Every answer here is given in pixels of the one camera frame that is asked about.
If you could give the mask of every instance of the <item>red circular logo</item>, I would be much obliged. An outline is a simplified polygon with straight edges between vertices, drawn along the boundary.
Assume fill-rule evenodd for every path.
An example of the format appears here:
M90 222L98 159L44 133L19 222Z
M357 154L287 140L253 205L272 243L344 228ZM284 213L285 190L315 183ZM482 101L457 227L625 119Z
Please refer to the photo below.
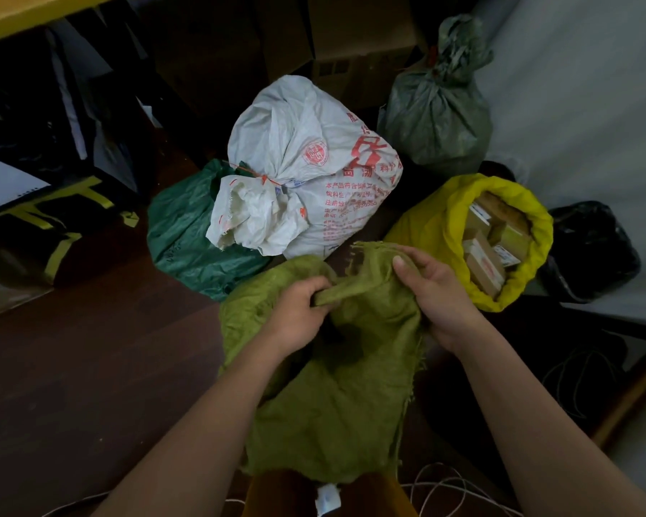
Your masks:
M328 146L321 140L312 141L304 147L303 156L308 164L322 167L328 161Z

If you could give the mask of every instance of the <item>yellow sack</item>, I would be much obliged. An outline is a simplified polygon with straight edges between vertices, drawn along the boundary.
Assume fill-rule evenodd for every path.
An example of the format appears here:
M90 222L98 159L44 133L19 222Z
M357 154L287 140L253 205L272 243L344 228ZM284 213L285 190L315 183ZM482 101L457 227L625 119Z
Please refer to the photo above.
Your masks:
M489 191L524 212L531 222L532 243L526 259L507 280L497 300L471 282L464 261L462 236L466 213L474 199ZM420 248L451 266L474 304L486 312L500 312L524 291L526 283L546 261L552 245L552 217L538 199L518 183L482 174L455 176L428 198L405 212L385 236L390 243Z

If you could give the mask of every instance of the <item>tied gray-green sack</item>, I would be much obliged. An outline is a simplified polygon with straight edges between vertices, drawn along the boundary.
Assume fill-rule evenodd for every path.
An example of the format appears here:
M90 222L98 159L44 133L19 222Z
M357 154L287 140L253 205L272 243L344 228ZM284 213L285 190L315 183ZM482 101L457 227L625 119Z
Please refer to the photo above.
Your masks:
M491 140L488 103L473 73L493 54L477 19L440 25L435 66L400 74L378 116L378 133L400 154L449 178L477 172Z
M268 319L280 292L323 275L316 305L339 303L318 336L280 365L246 442L250 475L293 469L323 483L395 474L404 413L423 356L421 311L395 276L392 245L360 243L364 261L337 277L317 256L288 260L239 286L220 305L225 365Z
M212 160L160 192L148 211L146 242L156 268L216 301L224 300L271 260L239 244L220 250L206 238L220 179L231 174L251 175Z

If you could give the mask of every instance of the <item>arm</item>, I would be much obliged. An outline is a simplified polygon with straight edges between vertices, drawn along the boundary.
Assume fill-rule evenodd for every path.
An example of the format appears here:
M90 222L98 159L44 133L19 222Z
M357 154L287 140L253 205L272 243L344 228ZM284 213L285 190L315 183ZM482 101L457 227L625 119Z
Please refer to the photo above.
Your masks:
M433 336L464 366L528 516L646 516L644 494L572 422L455 274L427 253L399 247L421 274L393 261L416 294Z
M323 276L285 290L215 385L124 478L95 517L219 516L254 412L277 365L313 339L332 308L311 308Z

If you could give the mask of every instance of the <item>dark brown floor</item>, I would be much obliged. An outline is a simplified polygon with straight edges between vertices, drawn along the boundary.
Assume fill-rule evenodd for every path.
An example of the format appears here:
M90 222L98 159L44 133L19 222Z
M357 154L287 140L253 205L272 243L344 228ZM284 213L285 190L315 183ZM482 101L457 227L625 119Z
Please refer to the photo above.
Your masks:
M196 170L166 142L160 159L159 189ZM379 238L398 215L380 211L355 237ZM0 516L38 517L111 489L215 380L217 304L154 268L140 216L135 229L113 225L77 242L58 275L63 287L0 316ZM497 493L415 405L401 456L403 482L442 460ZM247 486L236 474L230 496L243 498ZM459 494L438 499L428 515L449 513ZM477 500L469 509L457 515L498 512ZM224 515L240 511L232 504Z

